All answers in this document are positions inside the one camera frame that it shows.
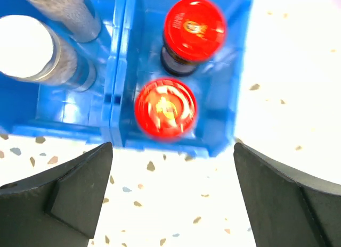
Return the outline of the silver-lid blue-label spice jar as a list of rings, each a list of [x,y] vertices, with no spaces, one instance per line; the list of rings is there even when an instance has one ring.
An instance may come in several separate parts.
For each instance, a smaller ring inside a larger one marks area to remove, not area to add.
[[[43,15],[62,26],[79,43],[96,39],[101,19],[90,0],[27,0]]]

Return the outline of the red-cap dark sauce jar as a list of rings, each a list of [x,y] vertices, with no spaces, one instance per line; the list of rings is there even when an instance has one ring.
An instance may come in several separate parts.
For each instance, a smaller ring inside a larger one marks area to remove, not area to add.
[[[173,76],[188,76],[224,44],[228,24],[221,9],[209,0],[181,0],[168,12],[160,59]]]

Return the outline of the silver-lid shaker jar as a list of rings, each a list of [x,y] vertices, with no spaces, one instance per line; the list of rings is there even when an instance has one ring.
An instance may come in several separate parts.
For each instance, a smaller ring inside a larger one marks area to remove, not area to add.
[[[96,81],[94,64],[50,27],[27,15],[1,17],[1,73],[76,92]]]

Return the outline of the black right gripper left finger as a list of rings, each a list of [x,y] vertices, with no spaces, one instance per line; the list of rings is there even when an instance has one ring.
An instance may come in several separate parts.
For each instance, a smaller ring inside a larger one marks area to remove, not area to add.
[[[1,186],[1,246],[87,246],[110,177],[110,142]]]

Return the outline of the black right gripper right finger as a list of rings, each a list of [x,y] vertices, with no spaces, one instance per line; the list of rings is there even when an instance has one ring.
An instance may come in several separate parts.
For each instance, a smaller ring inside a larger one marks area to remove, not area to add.
[[[257,246],[340,246],[340,185],[244,143],[234,164]]]

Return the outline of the red-cap brown sauce jar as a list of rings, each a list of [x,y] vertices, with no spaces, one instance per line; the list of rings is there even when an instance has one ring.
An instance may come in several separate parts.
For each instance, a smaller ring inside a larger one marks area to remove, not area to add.
[[[145,134],[160,141],[174,141],[195,126],[199,110],[194,93],[184,82],[163,77],[143,86],[134,112]]]

